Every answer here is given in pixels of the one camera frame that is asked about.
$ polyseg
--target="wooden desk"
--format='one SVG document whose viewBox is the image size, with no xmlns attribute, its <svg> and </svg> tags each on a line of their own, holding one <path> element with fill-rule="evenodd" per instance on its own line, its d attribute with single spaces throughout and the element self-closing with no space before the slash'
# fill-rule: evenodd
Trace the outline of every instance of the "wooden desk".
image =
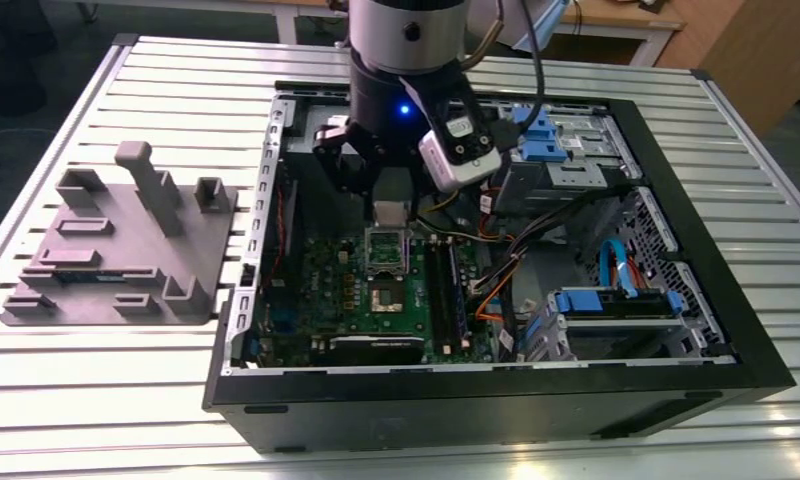
<svg viewBox="0 0 800 480">
<path fill-rule="evenodd" d="M 604 27 L 646 28 L 654 30 L 682 30 L 685 20 L 671 4 L 665 5 L 657 14 L 643 10 L 637 3 L 615 2 L 614 0 L 579 0 L 584 13 L 584 25 Z M 578 22 L 575 4 L 563 15 L 560 23 L 574 25 Z"/>
<path fill-rule="evenodd" d="M 279 43 L 296 45 L 296 17 L 339 17 L 326 5 L 326 0 L 53 0 L 77 5 L 87 23 L 96 21 L 96 13 L 89 4 L 128 5 L 137 7 L 180 8 L 185 10 L 212 10 L 219 12 L 268 13 L 276 17 Z"/>
<path fill-rule="evenodd" d="M 673 34 L 686 25 L 673 5 L 665 5 L 662 11 L 654 14 L 643 10 L 637 3 L 612 0 L 574 1 L 579 1 L 582 6 L 582 35 L 642 40 L 631 65 L 654 66 Z M 578 8 L 572 4 L 555 33 L 571 33 L 576 23 Z"/>
<path fill-rule="evenodd" d="M 800 100 L 800 0 L 674 0 L 689 27 L 658 66 L 709 71 L 758 135 Z"/>
<path fill-rule="evenodd" d="M 667 4 L 661 14 L 655 15 L 642 10 L 637 3 L 619 3 L 614 0 L 578 1 L 580 1 L 583 12 L 582 37 L 638 40 L 639 44 L 634 56 L 631 55 L 634 51 L 631 45 L 629 45 L 630 49 L 626 52 L 624 58 L 622 52 L 618 52 L 618 61 L 608 61 L 604 58 L 575 60 L 595 61 L 599 63 L 620 63 L 622 60 L 626 60 L 626 63 L 634 66 L 651 67 L 655 65 L 655 60 L 665 50 L 670 37 L 686 25 L 685 20 L 671 5 Z M 544 8 L 542 0 L 536 0 L 531 5 L 534 16 L 542 15 L 542 9 Z M 495 18 L 495 2 L 491 0 L 472 0 L 468 28 L 476 35 L 483 36 L 490 28 L 492 18 Z M 498 41 L 514 49 L 528 51 L 527 29 L 522 21 L 519 2 L 506 2 L 504 19 L 504 31 Z M 572 4 L 567 9 L 560 24 L 555 27 L 555 34 L 558 36 L 552 40 L 554 43 L 556 43 L 558 37 L 572 34 L 576 23 L 578 9 L 575 8 L 575 4 Z"/>
</svg>

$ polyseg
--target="gray floor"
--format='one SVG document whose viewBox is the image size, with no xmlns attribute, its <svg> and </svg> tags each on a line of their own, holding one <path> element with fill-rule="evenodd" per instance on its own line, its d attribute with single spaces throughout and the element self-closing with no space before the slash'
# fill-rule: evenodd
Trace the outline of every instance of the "gray floor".
<svg viewBox="0 0 800 480">
<path fill-rule="evenodd" d="M 85 25 L 73 4 L 48 2 L 44 8 L 60 45 L 57 51 L 35 61 L 48 91 L 48 105 L 23 118 L 0 117 L 0 130 L 36 128 L 56 131 L 60 128 L 116 33 L 278 41 L 275 20 L 268 15 L 101 6 L 99 21 Z M 327 32 L 320 33 L 307 18 L 298 19 L 298 30 L 300 42 L 308 44 L 331 45 L 344 35 L 343 25 L 328 25 Z M 511 55 L 511 51 L 499 46 L 492 54 Z M 49 141 L 51 135 L 39 131 L 0 135 L 0 220 Z M 800 188 L 800 110 L 790 112 L 765 143 Z"/>
</svg>

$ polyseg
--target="wooden cabinet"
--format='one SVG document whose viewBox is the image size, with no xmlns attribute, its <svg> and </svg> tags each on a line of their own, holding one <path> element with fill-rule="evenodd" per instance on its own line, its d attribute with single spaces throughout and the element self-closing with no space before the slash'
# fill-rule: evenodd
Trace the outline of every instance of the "wooden cabinet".
<svg viewBox="0 0 800 480">
<path fill-rule="evenodd" d="M 800 99 L 800 0 L 673 0 L 687 27 L 658 67 L 711 74 L 758 135 Z"/>
</svg>

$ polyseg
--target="motherboard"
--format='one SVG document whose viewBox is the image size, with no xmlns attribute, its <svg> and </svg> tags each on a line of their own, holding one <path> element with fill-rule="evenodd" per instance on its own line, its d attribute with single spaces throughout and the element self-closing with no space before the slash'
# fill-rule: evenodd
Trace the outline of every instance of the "motherboard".
<svg viewBox="0 0 800 480">
<path fill-rule="evenodd" d="M 274 366 L 492 361 L 490 325 L 464 305 L 479 274 L 470 242 L 367 229 L 307 238 L 302 257 L 298 305 L 267 305 L 254 322 L 272 331 L 262 350 Z"/>
</svg>

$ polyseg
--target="yellow wire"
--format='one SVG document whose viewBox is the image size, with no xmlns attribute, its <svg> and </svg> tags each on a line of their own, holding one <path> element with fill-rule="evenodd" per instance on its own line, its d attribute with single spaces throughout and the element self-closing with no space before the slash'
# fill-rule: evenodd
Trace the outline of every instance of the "yellow wire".
<svg viewBox="0 0 800 480">
<path fill-rule="evenodd" d="M 451 202 L 454 201 L 454 199 L 456 198 L 458 195 L 459 195 L 459 190 L 455 190 L 454 193 L 451 194 L 451 196 L 448 197 L 448 199 L 444 202 L 442 202 L 442 203 L 434 205 L 432 207 L 427 208 L 424 210 L 424 213 L 432 213 L 432 212 L 435 212 L 438 210 L 442 210 L 444 207 L 447 207 L 451 204 Z"/>
<path fill-rule="evenodd" d="M 486 306 L 490 304 L 490 302 L 495 298 L 495 295 L 498 294 L 498 291 L 502 289 L 502 287 L 507 283 L 507 280 L 510 280 L 510 277 L 512 277 L 512 274 L 516 273 L 518 269 L 519 269 L 519 264 L 516 263 L 516 266 L 512 267 L 512 270 L 510 271 L 510 273 L 507 275 L 504 275 L 504 278 L 502 279 L 502 281 L 499 282 L 498 286 L 492 290 L 492 293 L 490 293 L 490 296 L 486 297 L 486 300 L 483 301 L 483 303 L 478 307 L 478 311 L 475 312 L 475 318 L 480 318 L 480 316 L 483 315 L 483 310 L 486 309 Z"/>
</svg>

